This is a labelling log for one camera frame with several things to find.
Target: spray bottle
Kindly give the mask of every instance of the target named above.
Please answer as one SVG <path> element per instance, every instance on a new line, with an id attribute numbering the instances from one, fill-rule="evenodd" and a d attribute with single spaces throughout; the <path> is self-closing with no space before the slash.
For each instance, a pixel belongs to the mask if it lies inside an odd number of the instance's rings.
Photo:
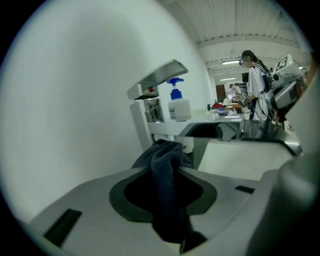
<path id="1" fill-rule="evenodd" d="M 167 81 L 168 84 L 172 84 L 173 89 L 171 92 L 171 100 L 168 103 L 169 113 L 171 120 L 174 121 L 186 121 L 191 119 L 191 108 L 188 99 L 182 98 L 181 91 L 176 88 L 177 82 L 183 82 L 184 79 L 175 77 Z"/>

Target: ceiling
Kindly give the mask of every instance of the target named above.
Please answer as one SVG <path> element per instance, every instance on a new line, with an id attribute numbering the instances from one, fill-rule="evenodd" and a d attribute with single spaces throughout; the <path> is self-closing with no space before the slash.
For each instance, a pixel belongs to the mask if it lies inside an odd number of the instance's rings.
<path id="1" fill-rule="evenodd" d="M 291 54 L 300 66 L 309 54 L 300 51 L 296 35 L 271 0 L 162 0 L 196 44 L 216 85 L 226 78 L 242 80 L 247 68 L 222 62 L 238 60 L 251 50 L 268 67 Z"/>

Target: woman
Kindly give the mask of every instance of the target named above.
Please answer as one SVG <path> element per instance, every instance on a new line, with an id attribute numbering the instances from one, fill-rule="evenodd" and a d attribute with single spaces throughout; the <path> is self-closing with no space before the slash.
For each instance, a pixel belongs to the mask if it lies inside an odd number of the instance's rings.
<path id="1" fill-rule="evenodd" d="M 270 71 L 250 50 L 241 55 L 241 65 L 249 68 L 248 98 L 251 103 L 250 120 L 265 121 L 268 118 L 268 104 L 266 92 L 269 90 Z"/>

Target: black slot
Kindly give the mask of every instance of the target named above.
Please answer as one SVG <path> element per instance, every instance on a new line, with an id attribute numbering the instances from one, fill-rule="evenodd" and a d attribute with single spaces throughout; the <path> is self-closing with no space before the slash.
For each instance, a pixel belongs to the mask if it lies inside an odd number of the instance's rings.
<path id="1" fill-rule="evenodd" d="M 253 194 L 255 189 L 252 187 L 248 187 L 248 186 L 237 186 L 235 187 L 236 190 L 248 193 L 248 194 Z"/>
<path id="2" fill-rule="evenodd" d="M 54 245 L 60 247 L 78 221 L 81 214 L 82 212 L 78 210 L 66 210 L 43 236 Z"/>

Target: towel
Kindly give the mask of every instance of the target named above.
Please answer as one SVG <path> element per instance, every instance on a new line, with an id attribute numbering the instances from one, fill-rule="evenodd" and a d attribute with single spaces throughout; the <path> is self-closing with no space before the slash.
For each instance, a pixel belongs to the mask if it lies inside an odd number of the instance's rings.
<path id="1" fill-rule="evenodd" d="M 158 140 L 135 161 L 132 168 L 142 166 L 151 169 L 156 196 L 153 228 L 167 242 L 180 243 L 188 217 L 177 201 L 174 171 L 180 166 L 191 168 L 189 158 L 183 153 L 183 145 L 175 141 Z"/>

